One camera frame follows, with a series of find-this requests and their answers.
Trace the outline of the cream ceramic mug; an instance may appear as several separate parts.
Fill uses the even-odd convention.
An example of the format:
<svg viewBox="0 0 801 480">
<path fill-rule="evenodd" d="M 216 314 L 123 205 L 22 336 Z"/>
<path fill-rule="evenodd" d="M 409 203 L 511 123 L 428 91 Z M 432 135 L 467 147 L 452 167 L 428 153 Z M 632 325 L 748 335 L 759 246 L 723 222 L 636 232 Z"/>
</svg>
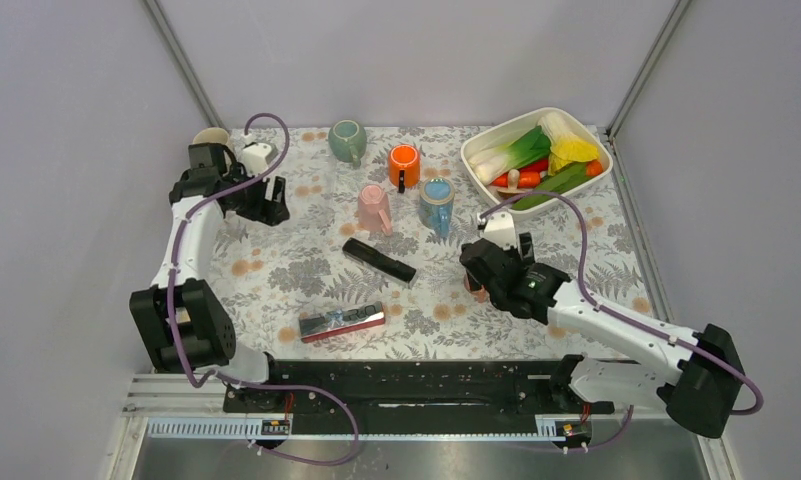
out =
<svg viewBox="0 0 801 480">
<path fill-rule="evenodd" d="M 233 142 L 230 133 L 226 129 L 219 127 L 210 127 L 201 130 L 193 137 L 191 142 L 192 145 L 204 143 L 222 144 L 226 145 L 230 149 L 233 148 Z"/>
</svg>

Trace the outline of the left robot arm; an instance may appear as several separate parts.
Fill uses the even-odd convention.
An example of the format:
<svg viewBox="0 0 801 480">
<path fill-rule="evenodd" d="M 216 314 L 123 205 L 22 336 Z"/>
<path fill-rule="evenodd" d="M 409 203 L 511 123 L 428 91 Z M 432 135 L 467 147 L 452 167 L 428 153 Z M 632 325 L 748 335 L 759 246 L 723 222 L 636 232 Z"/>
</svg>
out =
<svg viewBox="0 0 801 480">
<path fill-rule="evenodd" d="M 168 195 L 172 228 L 161 267 L 129 300 L 160 373 L 223 367 L 237 357 L 232 320 L 206 279 L 226 214 L 267 226 L 290 217 L 285 178 L 266 174 L 277 157 L 273 145 L 253 142 L 235 155 L 225 144 L 195 143 L 188 153 L 190 166 Z"/>
</svg>

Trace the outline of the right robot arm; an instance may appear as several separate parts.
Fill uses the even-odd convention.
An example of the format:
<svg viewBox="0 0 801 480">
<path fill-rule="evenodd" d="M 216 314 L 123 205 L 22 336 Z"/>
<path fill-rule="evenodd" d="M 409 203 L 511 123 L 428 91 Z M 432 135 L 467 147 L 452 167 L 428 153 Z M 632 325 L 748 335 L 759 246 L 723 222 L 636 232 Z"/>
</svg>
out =
<svg viewBox="0 0 801 480">
<path fill-rule="evenodd" d="M 723 435 L 743 385 L 726 330 L 710 324 L 697 332 L 606 307 L 567 273 L 486 239 L 463 245 L 459 262 L 471 289 L 486 291 L 496 309 L 574 329 L 625 355 L 623 361 L 564 356 L 549 379 L 559 410 L 599 402 L 641 406 L 664 411 L 702 437 Z"/>
</svg>

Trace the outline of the salmon pink printed mug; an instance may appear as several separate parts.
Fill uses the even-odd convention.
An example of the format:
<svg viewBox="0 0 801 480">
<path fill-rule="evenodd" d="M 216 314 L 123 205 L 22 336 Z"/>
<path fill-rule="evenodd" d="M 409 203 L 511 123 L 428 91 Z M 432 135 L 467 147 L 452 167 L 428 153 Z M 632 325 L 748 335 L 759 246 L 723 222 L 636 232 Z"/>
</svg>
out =
<svg viewBox="0 0 801 480">
<path fill-rule="evenodd" d="M 464 277 L 464 287 L 478 303 L 485 303 L 488 301 L 488 292 L 486 289 L 468 275 Z"/>
</svg>

